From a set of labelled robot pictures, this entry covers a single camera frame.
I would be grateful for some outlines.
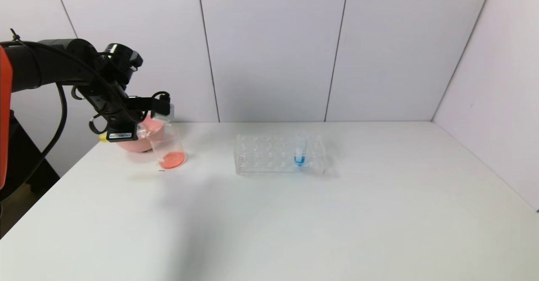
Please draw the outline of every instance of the table surface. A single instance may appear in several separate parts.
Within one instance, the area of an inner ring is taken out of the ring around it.
[[[100,143],[0,240],[0,279],[539,280],[539,214],[429,122],[179,123],[185,165]],[[237,134],[331,170],[235,175]]]

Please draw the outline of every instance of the test tube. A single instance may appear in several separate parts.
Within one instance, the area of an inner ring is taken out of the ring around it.
[[[296,152],[294,155],[294,162],[296,162],[296,165],[298,166],[302,166],[305,163],[308,137],[309,135],[306,131],[299,131],[296,134]]]

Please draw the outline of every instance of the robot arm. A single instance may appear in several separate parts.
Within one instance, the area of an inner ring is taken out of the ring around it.
[[[8,144],[5,125],[8,124],[11,92],[50,83],[73,86],[72,95],[81,99],[76,95],[78,91],[96,110],[94,118],[102,116],[106,119],[104,131],[110,142],[136,140],[137,124],[148,113],[163,122],[173,118],[173,106],[167,92],[160,91],[152,97],[132,97],[125,93],[131,75],[143,62],[137,52],[125,45],[112,43],[103,52],[97,52],[83,39],[43,40],[38,43],[10,41],[0,45],[0,188],[5,179]],[[92,120],[90,129],[96,134],[101,133],[93,127]]]

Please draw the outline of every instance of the blue liquid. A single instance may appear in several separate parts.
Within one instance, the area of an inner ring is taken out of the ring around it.
[[[294,162],[296,162],[296,164],[298,166],[302,166],[303,163],[305,163],[305,155],[302,155],[301,157],[300,156],[295,156],[294,157]]]

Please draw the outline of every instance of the white wall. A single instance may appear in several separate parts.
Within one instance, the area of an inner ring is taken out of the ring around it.
[[[487,0],[434,122],[539,209],[539,0]]]
[[[216,122],[200,0],[63,0],[78,37],[98,51],[122,43],[144,63],[129,95],[168,91],[177,121]]]
[[[221,121],[323,121],[344,0],[202,0]]]
[[[326,120],[431,120],[483,2],[347,0]]]
[[[28,41],[75,37],[60,0],[0,0],[0,40],[12,39],[9,28],[15,29],[23,40]],[[47,156],[60,176],[98,141],[88,129],[88,120],[95,114],[92,106],[72,99],[70,90],[65,88],[68,114],[64,133]],[[60,98],[56,85],[12,94],[11,109],[35,145],[43,150],[60,121]]]

